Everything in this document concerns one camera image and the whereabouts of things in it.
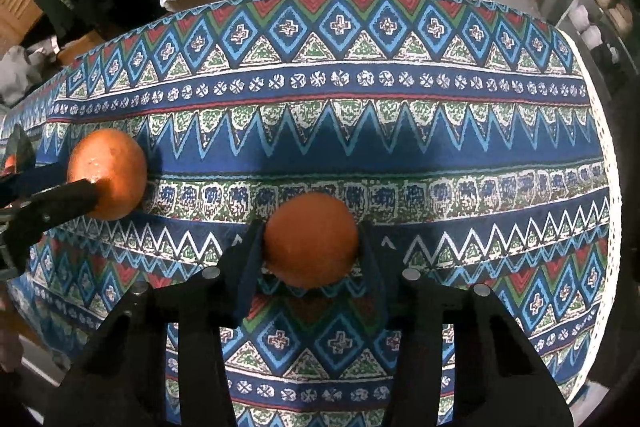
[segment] screw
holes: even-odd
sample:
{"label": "screw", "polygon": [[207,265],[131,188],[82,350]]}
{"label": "screw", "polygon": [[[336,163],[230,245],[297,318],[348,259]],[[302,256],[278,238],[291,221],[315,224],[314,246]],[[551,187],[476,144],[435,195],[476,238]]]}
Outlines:
{"label": "screw", "polygon": [[202,270],[202,276],[204,279],[216,279],[220,276],[220,268],[217,266],[207,266],[204,270]]}
{"label": "screw", "polygon": [[144,292],[146,292],[148,289],[149,289],[148,283],[144,281],[136,281],[131,286],[131,293],[133,293],[133,295],[135,296],[140,296]]}
{"label": "screw", "polygon": [[402,270],[402,277],[408,281],[417,281],[420,279],[420,272],[415,268],[405,268]]}
{"label": "screw", "polygon": [[491,295],[491,288],[486,284],[479,283],[474,286],[474,292],[481,297],[488,297]]}

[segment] white lace trim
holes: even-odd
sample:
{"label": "white lace trim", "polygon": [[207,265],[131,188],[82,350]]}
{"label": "white lace trim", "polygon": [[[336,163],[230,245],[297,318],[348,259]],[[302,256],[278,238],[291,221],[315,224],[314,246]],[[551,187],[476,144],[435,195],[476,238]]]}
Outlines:
{"label": "white lace trim", "polygon": [[602,155],[604,157],[607,180],[609,181],[609,245],[607,248],[607,270],[604,280],[604,291],[602,293],[602,300],[600,301],[600,309],[598,310],[596,323],[593,330],[591,330],[591,340],[587,351],[587,357],[584,360],[580,373],[577,375],[572,391],[567,397],[567,402],[571,402],[587,380],[587,375],[589,374],[591,366],[598,354],[598,350],[600,349],[600,343],[602,342],[607,319],[609,318],[613,301],[616,298],[618,272],[620,271],[622,193],[620,191],[620,176],[618,175],[618,163],[616,162],[616,154],[613,149],[613,139],[609,131],[609,126],[607,125],[607,119],[602,108],[602,103],[598,98],[596,89],[593,86],[593,81],[591,80],[589,72],[584,65],[582,57],[580,57],[580,51],[578,51],[578,47],[575,45],[575,42],[563,31],[558,31],[562,33],[562,36],[571,46],[572,52],[574,52],[574,57],[578,61],[580,70],[584,75],[584,82],[591,101],[591,113],[596,124],[596,130],[598,131],[598,139],[600,140],[600,147],[602,148]]}

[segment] gray cloth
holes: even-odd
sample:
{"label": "gray cloth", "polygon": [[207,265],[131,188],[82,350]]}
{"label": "gray cloth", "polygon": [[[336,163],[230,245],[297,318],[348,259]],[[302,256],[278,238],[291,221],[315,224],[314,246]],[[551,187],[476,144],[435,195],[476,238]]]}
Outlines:
{"label": "gray cloth", "polygon": [[31,55],[21,46],[14,46],[0,60],[0,97],[2,103],[12,107],[27,94],[31,87],[42,83],[42,70],[46,56],[41,52]]}

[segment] patterned tablecloth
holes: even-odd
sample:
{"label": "patterned tablecloth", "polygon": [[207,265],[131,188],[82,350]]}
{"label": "patterned tablecloth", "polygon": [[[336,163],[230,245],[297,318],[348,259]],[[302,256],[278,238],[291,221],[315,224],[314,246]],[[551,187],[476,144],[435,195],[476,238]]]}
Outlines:
{"label": "patterned tablecloth", "polygon": [[[148,156],[138,210],[51,230],[12,283],[70,359],[133,281],[184,281],[252,218],[324,190],[408,266],[491,285],[567,399],[593,363],[618,273],[618,173],[575,46],[542,20],[485,0],[220,2],[81,57],[8,115],[3,143],[16,122],[40,162],[104,126]],[[380,423],[400,334],[377,322],[357,266],[306,295],[264,274],[221,336],[239,426]],[[440,421],[453,341],[443,325]],[[177,349],[169,325],[179,421]]]}

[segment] wooden cabinet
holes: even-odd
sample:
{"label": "wooden cabinet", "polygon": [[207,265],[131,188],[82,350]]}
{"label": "wooden cabinet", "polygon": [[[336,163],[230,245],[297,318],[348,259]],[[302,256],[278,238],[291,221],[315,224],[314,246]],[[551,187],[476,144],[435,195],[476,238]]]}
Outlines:
{"label": "wooden cabinet", "polygon": [[21,44],[41,17],[42,10],[34,0],[0,0],[0,57]]}

